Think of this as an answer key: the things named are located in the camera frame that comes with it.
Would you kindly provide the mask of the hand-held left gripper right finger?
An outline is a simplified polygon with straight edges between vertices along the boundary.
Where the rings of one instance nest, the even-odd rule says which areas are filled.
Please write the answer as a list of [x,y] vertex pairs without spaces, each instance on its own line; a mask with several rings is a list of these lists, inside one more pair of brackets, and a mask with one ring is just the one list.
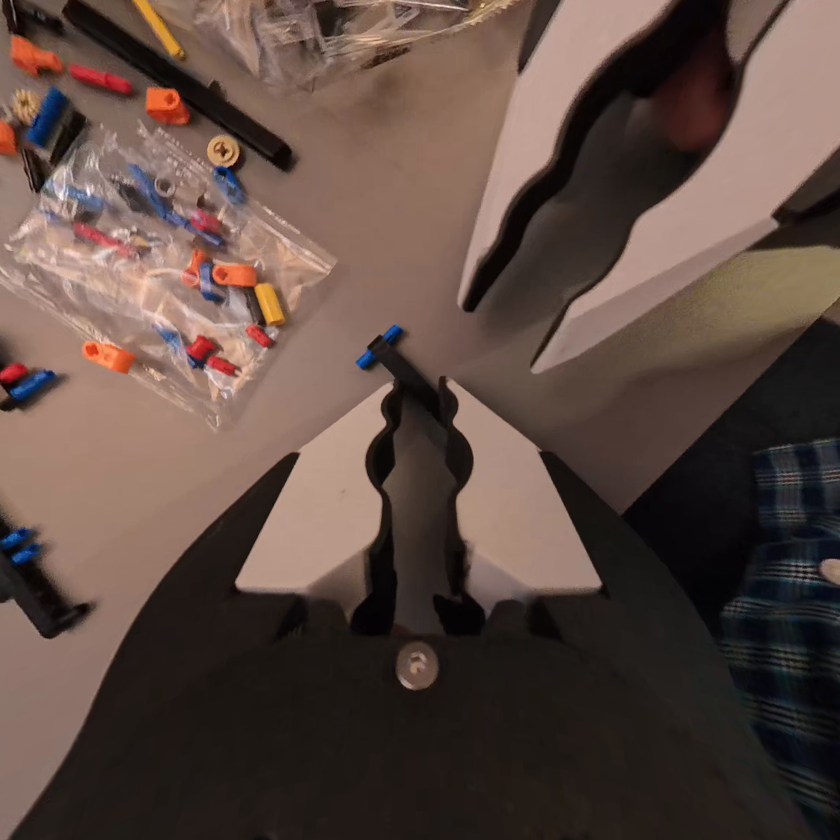
[[449,635],[478,635],[502,602],[526,606],[603,588],[553,482],[544,453],[450,377],[438,382],[447,502],[446,595],[434,597]]

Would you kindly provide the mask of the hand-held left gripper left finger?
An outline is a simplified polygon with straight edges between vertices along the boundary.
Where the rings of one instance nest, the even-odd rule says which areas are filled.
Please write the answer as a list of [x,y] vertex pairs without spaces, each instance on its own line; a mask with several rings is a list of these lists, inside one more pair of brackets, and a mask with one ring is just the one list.
[[392,504],[404,390],[384,385],[296,453],[245,563],[241,592],[337,603],[359,634],[387,635],[396,611]]

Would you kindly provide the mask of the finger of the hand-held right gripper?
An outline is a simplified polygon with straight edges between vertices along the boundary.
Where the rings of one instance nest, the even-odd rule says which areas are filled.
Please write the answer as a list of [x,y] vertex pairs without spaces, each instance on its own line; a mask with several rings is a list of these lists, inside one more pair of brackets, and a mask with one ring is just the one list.
[[782,205],[838,150],[838,36],[838,1],[784,5],[746,59],[716,146],[573,297],[532,373],[577,358],[778,228]]
[[569,181],[586,134],[622,92],[655,88],[697,32],[697,2],[563,1],[535,14],[458,289],[473,312],[533,216]]

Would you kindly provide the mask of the black beam with blue pin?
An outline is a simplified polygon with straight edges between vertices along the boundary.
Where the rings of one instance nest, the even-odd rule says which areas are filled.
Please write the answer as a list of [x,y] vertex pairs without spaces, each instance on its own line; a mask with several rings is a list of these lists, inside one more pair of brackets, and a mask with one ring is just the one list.
[[394,323],[369,343],[355,360],[355,365],[362,371],[369,371],[377,365],[384,367],[393,380],[445,431],[445,405],[440,386],[432,383],[400,351],[399,344],[405,336],[404,328]]

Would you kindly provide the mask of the large clear bag grey pieces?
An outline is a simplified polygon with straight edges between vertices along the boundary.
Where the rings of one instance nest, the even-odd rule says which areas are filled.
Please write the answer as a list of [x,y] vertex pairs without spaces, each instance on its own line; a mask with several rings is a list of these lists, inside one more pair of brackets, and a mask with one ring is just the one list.
[[247,72],[285,91],[312,90],[457,34],[512,1],[202,1],[187,20]]

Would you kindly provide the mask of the black lego beam assembly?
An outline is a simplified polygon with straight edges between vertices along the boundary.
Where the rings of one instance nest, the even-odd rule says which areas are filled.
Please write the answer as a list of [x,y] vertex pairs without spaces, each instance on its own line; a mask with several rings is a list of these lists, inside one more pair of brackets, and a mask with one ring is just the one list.
[[36,529],[1,512],[1,603],[14,602],[42,638],[53,639],[84,621],[93,604],[69,598],[43,568],[44,553]]

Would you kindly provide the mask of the blue lego pin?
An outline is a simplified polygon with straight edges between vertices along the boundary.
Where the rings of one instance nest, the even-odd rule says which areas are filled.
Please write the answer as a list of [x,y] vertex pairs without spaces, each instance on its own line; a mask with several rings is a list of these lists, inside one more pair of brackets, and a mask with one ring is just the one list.
[[27,143],[39,149],[47,148],[69,109],[67,95],[57,86],[50,87],[26,132]]
[[17,384],[13,385],[8,393],[9,399],[15,403],[26,403],[34,396],[41,393],[47,386],[51,385],[57,378],[57,374],[50,370],[40,370]]

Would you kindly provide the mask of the long black lego beam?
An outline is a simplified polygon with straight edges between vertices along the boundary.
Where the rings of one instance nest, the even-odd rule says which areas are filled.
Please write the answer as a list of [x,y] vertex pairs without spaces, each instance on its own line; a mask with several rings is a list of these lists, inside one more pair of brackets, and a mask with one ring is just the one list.
[[291,171],[295,155],[289,144],[208,85],[177,67],[88,3],[69,1],[63,6],[62,14],[72,27],[99,47],[156,82],[159,87],[174,89],[188,106],[257,152],[277,169]]

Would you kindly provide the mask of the long yellow lego piece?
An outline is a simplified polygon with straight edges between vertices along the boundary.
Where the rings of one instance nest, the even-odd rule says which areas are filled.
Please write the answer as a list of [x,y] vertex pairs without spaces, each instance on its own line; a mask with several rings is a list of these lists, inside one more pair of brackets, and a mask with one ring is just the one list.
[[152,3],[141,0],[132,1],[131,3],[148,25],[161,47],[163,47],[165,54],[174,60],[184,61],[186,59],[186,53],[183,47],[174,37],[163,20],[163,17],[158,14]]

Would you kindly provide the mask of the red lego axle pin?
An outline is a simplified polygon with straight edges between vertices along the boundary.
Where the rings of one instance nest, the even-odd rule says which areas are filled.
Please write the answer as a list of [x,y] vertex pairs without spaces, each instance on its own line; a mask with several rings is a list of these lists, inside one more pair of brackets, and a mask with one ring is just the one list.
[[79,83],[112,92],[124,97],[131,97],[134,94],[133,84],[120,76],[103,70],[95,70],[88,66],[69,63],[66,66],[70,77]]

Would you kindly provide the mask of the black angled lego connector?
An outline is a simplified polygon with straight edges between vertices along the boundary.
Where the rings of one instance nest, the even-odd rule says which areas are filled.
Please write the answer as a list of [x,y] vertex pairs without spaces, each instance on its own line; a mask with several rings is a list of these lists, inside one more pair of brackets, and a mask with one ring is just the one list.
[[32,27],[42,28],[58,37],[63,37],[65,28],[61,19],[48,14],[32,2],[1,1],[3,19],[10,35],[26,37]]

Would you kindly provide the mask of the person's right hand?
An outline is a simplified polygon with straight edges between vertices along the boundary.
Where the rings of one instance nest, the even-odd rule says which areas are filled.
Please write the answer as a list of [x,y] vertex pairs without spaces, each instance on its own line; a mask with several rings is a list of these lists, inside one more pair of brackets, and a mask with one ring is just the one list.
[[678,151],[699,153],[718,141],[731,94],[726,34],[716,27],[657,89],[652,109],[662,134]]

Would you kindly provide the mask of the person's dark trousers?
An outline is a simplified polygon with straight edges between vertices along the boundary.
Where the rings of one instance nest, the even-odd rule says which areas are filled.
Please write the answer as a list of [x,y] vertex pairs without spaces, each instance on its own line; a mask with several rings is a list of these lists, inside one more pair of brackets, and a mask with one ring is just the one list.
[[838,432],[839,328],[820,318],[623,514],[714,638],[760,538],[753,453]]

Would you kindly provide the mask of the person's plaid shirt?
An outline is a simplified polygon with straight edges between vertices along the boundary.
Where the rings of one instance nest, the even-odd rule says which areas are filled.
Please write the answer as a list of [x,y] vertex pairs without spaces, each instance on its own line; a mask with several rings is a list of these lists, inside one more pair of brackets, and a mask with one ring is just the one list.
[[752,729],[817,838],[839,838],[839,443],[752,457],[759,540],[721,610]]

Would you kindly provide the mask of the small clear bag colourful pieces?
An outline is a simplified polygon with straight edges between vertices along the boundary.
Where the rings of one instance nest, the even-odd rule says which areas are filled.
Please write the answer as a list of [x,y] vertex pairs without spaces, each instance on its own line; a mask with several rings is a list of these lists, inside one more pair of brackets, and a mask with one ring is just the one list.
[[2,288],[213,429],[336,259],[162,129],[84,129],[2,246]]

